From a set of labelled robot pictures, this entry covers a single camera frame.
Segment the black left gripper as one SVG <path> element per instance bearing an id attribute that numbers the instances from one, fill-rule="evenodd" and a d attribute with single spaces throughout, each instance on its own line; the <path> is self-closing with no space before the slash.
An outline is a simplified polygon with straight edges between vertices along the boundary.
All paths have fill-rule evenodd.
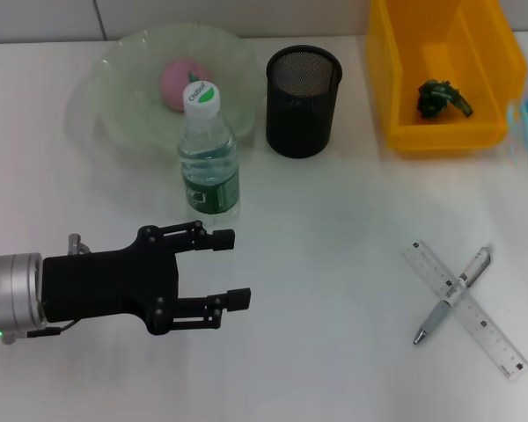
<path id="1" fill-rule="evenodd" d="M 117 251 L 45 258 L 41 303 L 50 323 L 129 314 L 154 336 L 169 331 L 216 330 L 225 312 L 247 310 L 251 289 L 178 297 L 175 253 L 229 251 L 233 229 L 207 231 L 201 221 L 139 229 Z"/>

